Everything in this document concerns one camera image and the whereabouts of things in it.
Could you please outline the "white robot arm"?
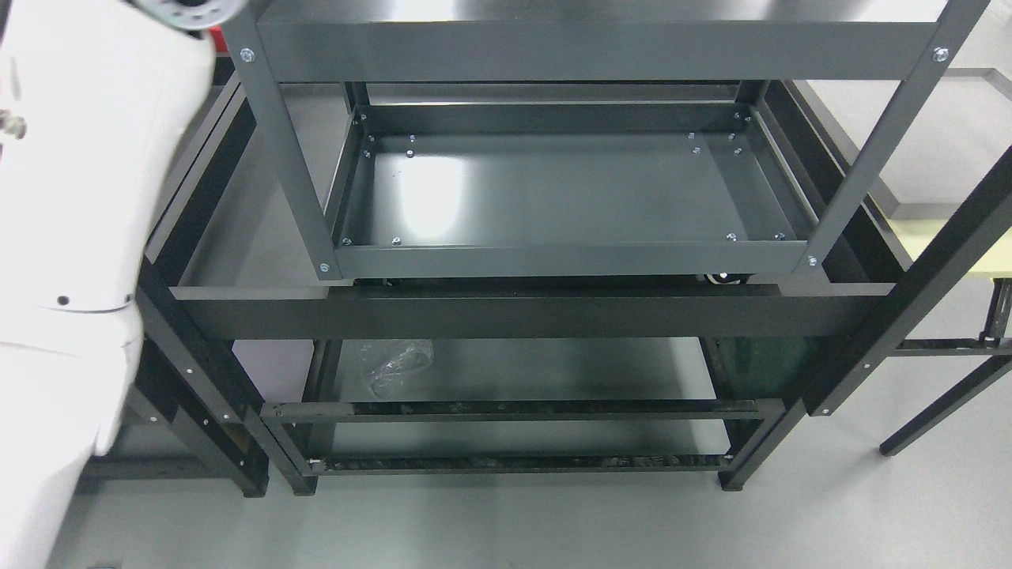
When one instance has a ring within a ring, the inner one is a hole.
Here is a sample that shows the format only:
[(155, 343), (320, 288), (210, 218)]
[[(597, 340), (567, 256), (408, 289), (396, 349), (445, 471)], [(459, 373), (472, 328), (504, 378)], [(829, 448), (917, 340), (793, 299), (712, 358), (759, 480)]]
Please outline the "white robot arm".
[(43, 568), (140, 364), (145, 246), (245, 1), (2, 3), (2, 566)]

